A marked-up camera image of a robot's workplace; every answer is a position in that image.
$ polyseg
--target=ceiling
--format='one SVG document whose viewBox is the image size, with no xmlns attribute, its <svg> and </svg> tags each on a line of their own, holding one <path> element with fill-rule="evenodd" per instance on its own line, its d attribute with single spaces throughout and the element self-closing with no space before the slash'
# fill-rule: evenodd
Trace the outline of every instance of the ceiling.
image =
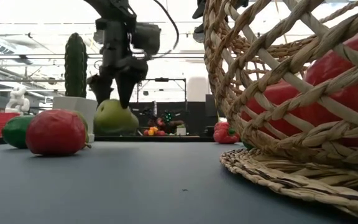
<svg viewBox="0 0 358 224">
<path fill-rule="evenodd" d="M 196 0 L 159 0 L 168 10 L 173 20 L 176 22 L 180 32 L 180 42 L 175 52 L 192 51 L 198 52 L 198 58 L 192 58 L 186 62 L 183 58 L 170 58 L 155 60 L 149 63 L 148 78 L 168 77 L 168 78 L 189 78 L 192 76 L 206 76 L 203 65 L 203 45 L 196 43 L 192 39 L 193 29 L 198 26 L 201 19 L 191 18 L 196 9 Z M 153 0 L 130 0 L 133 10 L 137 14 L 138 22 L 153 22 L 162 29 L 161 48 L 164 52 L 172 48 L 175 41 L 175 31 L 165 13 Z M 277 5 L 269 4 L 251 24 L 252 30 L 257 33 L 265 33 L 270 30 L 280 19 L 287 17 L 290 11 L 282 2 Z M 323 4 L 314 10 L 313 14 L 317 18 L 330 15 L 335 10 L 345 4 Z M 353 11 L 327 23 L 333 26 L 351 14 L 357 13 L 358 7 Z M 94 54 L 88 64 L 89 75 L 98 72 L 94 63 L 98 61 L 100 45 L 93 41 L 95 31 L 94 21 L 98 18 L 94 9 L 82 0 L 0 0 L 0 42 L 4 42 L 15 48 L 15 54 L 43 54 L 37 59 L 32 59 L 32 65 L 17 63 L 13 60 L 1 60 L 0 66 L 21 75 L 31 75 L 35 79 L 62 79 L 64 73 L 64 60 L 62 54 L 65 52 L 65 44 L 68 37 L 74 33 L 79 33 L 85 44 L 87 52 Z M 312 34 L 312 31 L 297 22 L 293 29 L 284 37 L 281 37 L 275 44 L 282 44 L 285 39 L 289 42 L 302 39 Z M 64 90 L 63 83 L 49 85 L 39 83 L 40 86 L 51 89 Z M 151 90 L 160 88 L 177 89 L 175 94 L 169 94 L 169 98 L 182 98 L 184 95 L 177 83 L 161 84 L 150 82 L 144 89 Z M 148 97 L 166 98 L 167 93 L 151 94 Z"/>
</svg>

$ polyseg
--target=wicker basket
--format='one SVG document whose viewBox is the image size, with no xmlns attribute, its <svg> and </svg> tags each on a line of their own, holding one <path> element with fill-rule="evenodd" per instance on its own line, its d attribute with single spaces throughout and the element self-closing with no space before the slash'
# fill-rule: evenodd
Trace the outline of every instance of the wicker basket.
<svg viewBox="0 0 358 224">
<path fill-rule="evenodd" d="M 266 34 L 256 37 L 249 24 L 270 2 L 258 0 L 242 14 L 232 7 L 234 0 L 207 0 L 206 3 L 204 61 L 211 90 L 227 120 L 244 140 L 255 146 L 251 150 L 224 153 L 220 161 L 231 172 L 279 194 L 331 204 L 358 217 L 358 147 L 346 147 L 338 141 L 343 137 L 358 136 L 358 113 L 327 94 L 358 82 L 358 52 L 342 44 L 358 33 L 358 13 L 333 28 L 323 25 L 353 9 L 358 1 L 319 21 L 310 12 L 323 0 L 283 0 L 291 10 L 290 16 Z M 233 28 L 225 21 L 226 15 L 236 22 Z M 298 20 L 316 35 L 290 44 L 272 45 Z M 357 66 L 316 86 L 297 76 L 303 76 L 305 64 L 321 58 L 331 49 Z M 222 68 L 223 60 L 229 65 L 227 71 Z M 261 64 L 265 69 L 250 70 L 250 63 Z M 250 75 L 255 73 L 264 76 L 252 81 Z M 275 105 L 263 92 L 281 79 L 294 86 L 300 94 Z M 266 112 L 256 114 L 246 107 L 251 98 L 256 99 Z M 314 127 L 287 113 L 314 102 L 342 121 Z M 252 119 L 243 120 L 243 112 Z M 286 136 L 269 125 L 271 119 L 285 119 L 302 131 Z M 273 138 L 260 131 L 261 127 L 280 137 Z"/>
</svg>

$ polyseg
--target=table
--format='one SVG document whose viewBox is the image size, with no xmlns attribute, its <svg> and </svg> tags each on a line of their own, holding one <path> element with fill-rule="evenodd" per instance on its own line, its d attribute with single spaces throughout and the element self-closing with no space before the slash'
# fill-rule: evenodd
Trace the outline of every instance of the table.
<svg viewBox="0 0 358 224">
<path fill-rule="evenodd" d="M 358 223 L 228 172 L 211 142 L 94 142 L 71 157 L 0 145 L 0 224 Z"/>
</svg>

